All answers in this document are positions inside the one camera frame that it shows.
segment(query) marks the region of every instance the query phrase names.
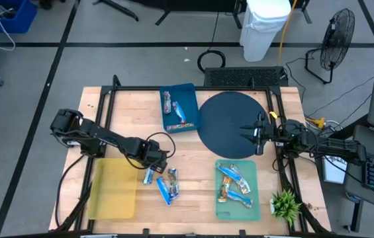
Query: green tray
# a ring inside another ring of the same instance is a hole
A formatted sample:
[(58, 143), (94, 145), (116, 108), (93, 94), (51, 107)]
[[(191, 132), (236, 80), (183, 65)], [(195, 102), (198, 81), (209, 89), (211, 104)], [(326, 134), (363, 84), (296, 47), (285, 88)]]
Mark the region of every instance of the green tray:
[[(223, 173), (216, 169), (216, 165), (220, 163), (224, 167), (229, 167), (231, 164), (237, 166), (240, 174), (248, 182), (251, 192), (248, 194), (242, 194), (238, 189), (237, 184), (232, 181), (229, 187), (230, 190), (241, 194), (242, 196), (251, 198), (253, 200), (253, 206), (251, 208), (245, 207), (243, 203), (227, 199), (226, 202), (218, 202), (219, 189), (222, 186)], [(216, 202), (216, 216), (218, 219), (223, 220), (248, 220), (248, 221), (259, 221), (260, 220), (260, 203), (259, 203), (259, 190), (257, 189), (257, 171), (256, 163), (254, 161), (247, 160), (232, 160), (232, 159), (219, 159), (214, 164), (215, 166), (215, 202)]]

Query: fan stand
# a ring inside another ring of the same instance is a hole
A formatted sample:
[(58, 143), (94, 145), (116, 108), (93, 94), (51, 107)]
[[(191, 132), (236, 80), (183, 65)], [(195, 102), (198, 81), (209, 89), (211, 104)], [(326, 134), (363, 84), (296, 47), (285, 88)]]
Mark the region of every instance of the fan stand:
[(311, 71), (309, 68), (308, 68), (308, 55), (310, 53), (313, 53), (313, 52), (316, 52), (318, 50), (321, 50), (320, 48), (317, 48), (317, 49), (313, 49), (313, 50), (309, 50), (308, 52), (306, 52), (306, 65), (304, 66), (304, 68), (309, 72), (311, 73), (313, 76), (315, 76), (317, 79), (321, 80), (324, 84), (329, 84), (332, 82), (332, 76), (334, 74), (334, 67), (335, 67), (335, 63), (334, 62), (331, 62), (330, 63), (330, 80), (329, 81), (325, 81), (323, 78), (319, 77), (319, 75), (315, 74), (313, 71)]

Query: yellow plastic mat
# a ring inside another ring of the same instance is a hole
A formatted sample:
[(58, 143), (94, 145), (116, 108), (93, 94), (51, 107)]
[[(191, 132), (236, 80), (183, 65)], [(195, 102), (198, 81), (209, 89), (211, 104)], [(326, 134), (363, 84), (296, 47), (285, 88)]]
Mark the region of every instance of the yellow plastic mat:
[(89, 219), (128, 219), (134, 216), (138, 170), (123, 159), (98, 159)]

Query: blue bin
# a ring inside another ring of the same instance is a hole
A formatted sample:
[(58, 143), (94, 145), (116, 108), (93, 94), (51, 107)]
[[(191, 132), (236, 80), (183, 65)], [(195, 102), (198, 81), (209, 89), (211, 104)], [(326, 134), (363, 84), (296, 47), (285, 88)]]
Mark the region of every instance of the blue bin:
[(17, 14), (12, 19), (0, 19), (7, 33), (26, 33), (36, 15), (36, 7), (29, 0), (0, 0), (0, 5), (6, 7), (17, 5)]
[[(186, 123), (194, 123), (194, 126), (186, 128), (177, 128), (168, 130), (168, 126), (179, 125), (181, 119), (176, 115), (173, 106), (171, 106), (171, 113), (164, 114), (164, 97), (163, 92), (168, 91), (171, 95), (171, 102), (177, 101), (182, 111), (185, 114)], [(195, 87), (192, 83), (186, 83), (182, 85), (165, 86), (160, 88), (160, 104), (162, 106), (162, 118), (164, 130), (168, 133), (175, 132), (186, 132), (190, 130), (197, 130), (201, 125), (201, 117), (199, 112), (199, 106), (197, 105), (197, 98), (195, 96)]]

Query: white trash can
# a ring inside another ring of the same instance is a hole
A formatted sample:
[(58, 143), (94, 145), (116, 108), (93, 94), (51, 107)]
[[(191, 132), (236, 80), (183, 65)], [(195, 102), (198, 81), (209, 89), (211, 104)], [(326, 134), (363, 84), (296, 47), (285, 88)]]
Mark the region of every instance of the white trash can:
[(291, 12), (289, 0), (247, 0), (240, 45), (248, 62), (265, 57)]

